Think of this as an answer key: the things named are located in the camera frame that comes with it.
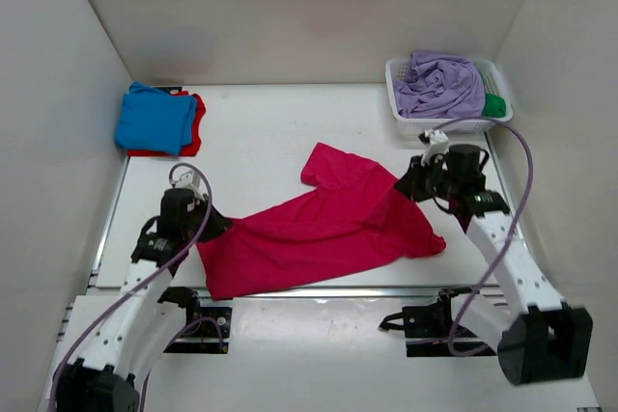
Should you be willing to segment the magenta t shirt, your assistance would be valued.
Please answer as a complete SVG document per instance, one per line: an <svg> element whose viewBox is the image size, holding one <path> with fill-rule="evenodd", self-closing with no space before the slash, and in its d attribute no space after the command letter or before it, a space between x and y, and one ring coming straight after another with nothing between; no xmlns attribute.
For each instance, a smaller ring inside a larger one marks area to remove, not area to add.
<svg viewBox="0 0 618 412"><path fill-rule="evenodd" d="M446 248L378 162L317 144L300 173L311 191L235 218L197 250L215 300L301 287Z"/></svg>

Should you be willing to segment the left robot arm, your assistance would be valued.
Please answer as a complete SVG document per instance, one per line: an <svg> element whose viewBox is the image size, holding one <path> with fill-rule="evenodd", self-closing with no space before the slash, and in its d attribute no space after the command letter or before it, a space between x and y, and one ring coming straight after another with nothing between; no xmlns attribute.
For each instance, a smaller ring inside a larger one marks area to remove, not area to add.
<svg viewBox="0 0 618 412"><path fill-rule="evenodd" d="M222 236L230 219L211 191L175 186L142 227L115 301L69 347L52 375L50 411L140 411L149 374L167 346L201 324L190 288L172 281L191 248Z"/></svg>

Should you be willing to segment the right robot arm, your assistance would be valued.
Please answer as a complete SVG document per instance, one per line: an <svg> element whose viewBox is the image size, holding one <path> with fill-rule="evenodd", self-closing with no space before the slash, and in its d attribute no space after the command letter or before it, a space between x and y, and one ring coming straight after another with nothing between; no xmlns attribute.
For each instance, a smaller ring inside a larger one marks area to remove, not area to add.
<svg viewBox="0 0 618 412"><path fill-rule="evenodd" d="M506 302L499 309L473 288L444 289L433 311L436 330L451 336L464 328L474 334L496 354L513 385L581 378L592 317L568 304L516 240L514 213L500 193L486 186L488 152L430 139L424 144L396 189L415 202L432 200L457 219Z"/></svg>

